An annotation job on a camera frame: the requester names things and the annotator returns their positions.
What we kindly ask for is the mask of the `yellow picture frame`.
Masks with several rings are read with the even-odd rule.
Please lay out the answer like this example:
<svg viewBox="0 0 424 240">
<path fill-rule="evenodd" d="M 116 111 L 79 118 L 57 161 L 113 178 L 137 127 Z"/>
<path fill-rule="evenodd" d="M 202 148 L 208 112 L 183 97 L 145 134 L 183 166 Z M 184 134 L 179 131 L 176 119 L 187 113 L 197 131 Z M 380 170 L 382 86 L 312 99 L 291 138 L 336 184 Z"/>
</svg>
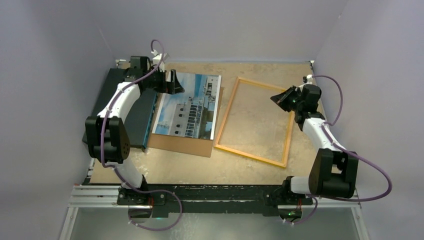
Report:
<svg viewBox="0 0 424 240">
<path fill-rule="evenodd" d="M 224 130 L 226 128 L 227 119 L 228 119 L 228 116 L 229 116 L 230 111 L 232 109 L 232 104 L 233 104 L 233 101 L 236 97 L 236 93 L 237 93 L 237 90 L 238 90 L 240 83 L 248 84 L 248 85 L 263 88 L 263 89 L 278 91 L 279 93 L 282 93 L 286 90 L 285 88 L 280 87 L 280 86 L 276 86 L 276 85 L 272 85 L 272 84 L 259 82 L 259 81 L 256 81 L 256 80 L 251 80 L 251 79 L 247 79 L 247 78 L 244 78 L 244 77 L 237 76 L 236 79 L 235 79 L 234 85 L 233 85 L 233 89 L 232 89 L 226 110 L 225 110 L 224 115 L 223 115 L 221 125 L 220 125 L 219 130 L 216 134 L 216 137 L 214 138 L 215 139 L 214 147 L 216 149 L 219 149 L 219 150 L 231 153 L 231 154 L 235 154 L 235 155 L 238 155 L 238 156 L 241 156 L 241 157 L 246 157 L 246 158 L 251 159 L 251 160 L 270 164 L 270 165 L 280 167 L 280 168 L 286 168 L 287 165 L 288 165 L 288 161 L 289 161 L 289 153 L 290 153 L 291 140 L 292 140 L 292 134 L 293 134 L 293 128 L 294 128 L 295 114 L 293 112 L 290 112 L 289 116 L 288 116 L 288 122 L 287 122 L 287 125 L 286 125 L 286 132 L 285 132 L 285 139 L 284 139 L 284 143 L 282 145 L 283 146 L 282 159 L 280 161 L 271 160 L 271 159 L 268 159 L 268 158 L 265 158 L 265 157 L 254 155 L 254 154 L 251 154 L 251 153 L 248 153 L 248 152 L 244 152 L 244 151 L 237 150 L 237 149 L 234 149 L 234 148 L 230 148 L 228 146 L 224 146 L 224 145 L 220 144 L 220 140 L 221 140 L 221 137 L 222 137 Z"/>
</svg>

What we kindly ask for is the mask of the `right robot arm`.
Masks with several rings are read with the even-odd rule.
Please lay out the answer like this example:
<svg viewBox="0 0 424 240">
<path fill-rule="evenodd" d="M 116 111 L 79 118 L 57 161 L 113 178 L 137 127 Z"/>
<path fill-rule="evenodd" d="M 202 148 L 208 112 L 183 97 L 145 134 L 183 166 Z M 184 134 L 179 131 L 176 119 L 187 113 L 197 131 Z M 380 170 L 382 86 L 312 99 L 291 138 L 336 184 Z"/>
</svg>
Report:
<svg viewBox="0 0 424 240">
<path fill-rule="evenodd" d="M 335 147 L 324 115 L 318 111 L 322 90 L 313 84 L 291 86 L 270 100 L 285 112 L 294 113 L 299 129 L 311 140 L 316 156 L 307 177 L 290 176 L 280 196 L 288 204 L 300 195 L 349 199 L 354 195 L 359 160 Z"/>
</svg>

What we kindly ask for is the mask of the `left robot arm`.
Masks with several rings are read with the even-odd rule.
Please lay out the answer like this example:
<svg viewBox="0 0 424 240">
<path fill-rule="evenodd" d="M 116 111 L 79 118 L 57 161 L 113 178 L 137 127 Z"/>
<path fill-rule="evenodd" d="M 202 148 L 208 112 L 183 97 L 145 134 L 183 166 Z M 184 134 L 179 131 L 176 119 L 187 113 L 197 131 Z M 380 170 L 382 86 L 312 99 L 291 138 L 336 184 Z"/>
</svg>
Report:
<svg viewBox="0 0 424 240">
<path fill-rule="evenodd" d="M 136 67 L 135 73 L 117 84 L 106 106 L 96 115 L 85 120 L 85 133 L 89 155 L 99 160 L 106 169 L 114 171 L 124 189 L 130 189 L 129 197 L 138 205 L 146 203 L 149 190 L 145 177 L 128 159 L 130 139 L 125 128 L 126 118 L 134 103 L 145 90 L 175 95 L 185 90 L 179 83 L 175 70 L 167 80 L 165 53 L 155 53 L 153 59 L 144 58 L 146 64 Z"/>
</svg>

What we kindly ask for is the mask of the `building and sky photo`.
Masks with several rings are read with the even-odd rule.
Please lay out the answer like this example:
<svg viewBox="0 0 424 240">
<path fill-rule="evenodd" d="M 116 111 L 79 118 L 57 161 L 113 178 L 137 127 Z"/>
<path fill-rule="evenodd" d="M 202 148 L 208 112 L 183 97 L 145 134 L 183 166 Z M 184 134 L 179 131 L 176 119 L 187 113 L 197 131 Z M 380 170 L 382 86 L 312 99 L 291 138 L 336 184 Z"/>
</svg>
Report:
<svg viewBox="0 0 424 240">
<path fill-rule="evenodd" d="M 152 133 L 213 140 L 222 76 L 177 72 L 176 78 L 184 92 L 161 96 Z"/>
</svg>

